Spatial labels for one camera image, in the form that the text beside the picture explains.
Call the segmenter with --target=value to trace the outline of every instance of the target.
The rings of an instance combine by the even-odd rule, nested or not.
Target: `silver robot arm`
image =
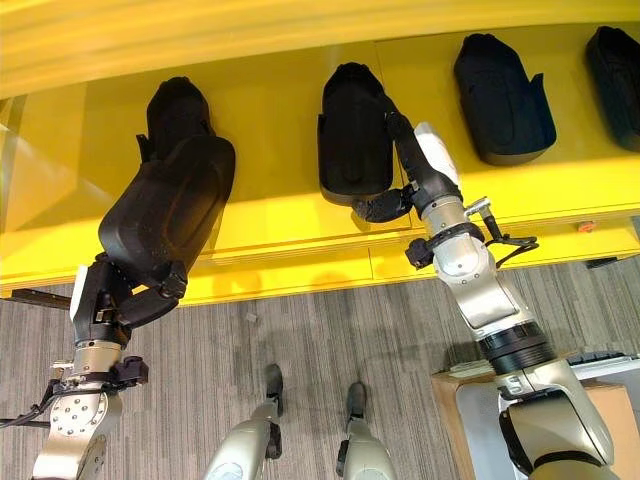
[[[414,133],[426,159],[439,162],[432,167],[457,184],[431,127],[422,123]],[[495,231],[489,206],[482,199],[465,209],[458,196],[444,196],[427,205],[421,219],[432,238],[468,225],[476,213]],[[517,401],[500,416],[514,462],[536,479],[568,478],[563,472],[569,471],[572,478],[615,478],[606,468],[613,463],[606,425],[568,363],[555,357],[520,294],[498,273],[489,249],[472,233],[444,235],[433,248],[437,275],[496,370],[501,394]]]
[[[355,212],[375,222],[416,208],[430,238],[411,242],[407,257],[416,268],[433,263],[496,371],[501,395],[515,401],[499,417],[514,464],[534,479],[615,478],[607,467],[613,463],[613,443],[606,425],[567,362],[556,357],[521,295],[497,271],[514,254],[537,247],[536,239],[503,236],[486,198],[465,208],[442,140],[427,123],[414,130],[388,97],[381,101],[410,184],[356,201]],[[493,237],[486,244],[470,221],[475,214]],[[487,248],[491,243],[518,250],[496,265]]]

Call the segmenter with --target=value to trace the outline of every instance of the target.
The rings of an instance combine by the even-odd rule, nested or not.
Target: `yellow surface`
[[[568,226],[538,231],[541,247],[515,257],[503,268],[640,253],[640,243],[628,220],[604,222],[593,233]],[[181,305],[247,300],[347,287],[435,277],[432,267],[415,270],[404,251],[408,242],[348,252],[305,255],[239,263],[224,267],[201,262],[189,277]],[[498,258],[510,249],[491,247]]]
[[[452,31],[640,20],[637,0],[5,0],[0,98],[216,59]]]
[[[386,248],[422,234],[415,215],[413,223],[405,217],[384,225],[364,224],[319,192],[315,135],[322,87],[335,67],[348,60],[367,63],[414,123],[429,120],[440,131],[459,166],[465,198],[470,202],[488,195],[505,231],[527,226],[529,234],[540,235],[547,225],[628,218],[640,212],[640,155],[616,147],[599,116],[583,62],[584,45],[595,27],[496,32],[520,52],[530,76],[545,72],[558,129],[557,144],[520,167],[491,167],[471,149],[451,71],[464,34],[190,65],[2,102],[0,289],[68,281],[78,264],[91,263],[101,251],[100,219],[138,168],[135,134],[146,130],[146,105],[158,84],[173,75],[189,76],[203,91],[214,128],[237,151],[234,187],[215,249],[205,246],[201,261],[209,262],[210,275],[216,269],[235,272],[239,263],[263,262],[258,268],[263,273],[251,281],[238,280],[241,286],[262,284],[265,292],[272,291],[275,282],[291,291],[321,288],[313,278],[323,258]],[[624,28],[640,38],[640,23]],[[397,163],[395,167],[399,186]],[[561,228],[569,235],[574,227]],[[588,253],[575,256],[571,241],[558,240],[552,257],[545,253],[533,257],[533,263],[593,257],[607,249],[635,251],[627,248],[628,235],[603,234],[590,241]],[[276,262],[287,268],[256,283]],[[306,268],[311,277],[303,274]],[[285,281],[287,275],[295,285]],[[306,278],[306,283],[298,285],[298,278]],[[347,276],[345,281],[373,280]],[[243,295],[224,292],[224,298]],[[259,295],[254,290],[246,294]],[[197,297],[216,297],[212,295]]]

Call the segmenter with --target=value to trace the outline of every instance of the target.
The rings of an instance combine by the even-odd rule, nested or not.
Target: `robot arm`
[[[417,268],[433,263],[495,369],[501,395],[515,401],[500,415],[500,425],[516,466],[535,479],[615,478],[607,468],[613,463],[613,444],[606,425],[522,297],[497,272],[487,248],[509,243],[518,247],[517,254],[535,248],[535,238],[503,236],[486,198],[465,208],[442,141],[426,123],[414,131],[390,99],[382,101],[410,184],[372,201],[357,201],[354,210],[366,220],[386,221],[416,208],[430,238],[414,240],[407,257]],[[469,220],[478,213],[493,236],[487,244]]]
[[[207,102],[187,78],[160,86],[147,123],[149,138],[138,136],[139,171],[99,228],[105,253],[76,277],[74,359],[53,365],[57,375],[41,405],[2,425],[33,424],[51,406],[34,480],[97,477],[122,411],[118,392],[148,377],[142,359],[121,360],[122,351],[133,329],[177,306],[231,192],[233,146],[215,135]]]

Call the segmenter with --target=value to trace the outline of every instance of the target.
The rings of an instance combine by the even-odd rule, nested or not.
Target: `black foam padding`
[[[480,157],[516,165],[556,141],[542,74],[527,78],[518,54],[493,35],[465,38],[454,65],[462,109]]]
[[[600,27],[587,60],[616,142],[640,152],[640,44],[619,28]]]
[[[229,198],[235,152],[213,133],[207,102],[187,78],[160,85],[147,121],[140,169],[98,233],[127,278],[155,287],[172,263],[189,271],[195,262]]]
[[[392,142],[379,97],[382,85],[366,65],[340,65],[324,87],[318,116],[321,190],[351,205],[386,191],[393,181]]]

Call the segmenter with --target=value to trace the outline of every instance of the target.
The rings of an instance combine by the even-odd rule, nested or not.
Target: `cable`
[[[39,428],[48,428],[49,422],[33,422],[34,418],[39,417],[44,412],[46,412],[47,408],[51,406],[53,401],[59,397],[68,397],[71,395],[90,395],[95,393],[106,393],[109,389],[104,388],[94,388],[91,390],[74,390],[71,392],[60,392],[53,394],[53,385],[57,385],[60,382],[58,380],[50,380],[49,386],[47,387],[47,391],[45,392],[42,401],[39,405],[33,404],[31,405],[31,410],[28,413],[24,413],[22,415],[18,415],[16,418],[3,418],[0,419],[0,429],[7,427],[39,427]]]
[[[538,244],[537,242],[538,242],[537,237],[511,238],[507,233],[499,238],[494,238],[492,240],[489,240],[487,243],[485,243],[485,246],[489,247],[489,245],[493,245],[494,243],[501,243],[503,245],[513,245],[518,247],[509,255],[501,258],[499,261],[496,262],[496,268],[500,268],[502,264],[507,260],[510,260],[513,257],[516,257],[526,252],[530,252],[531,250],[535,250],[536,248],[538,248],[540,244]]]

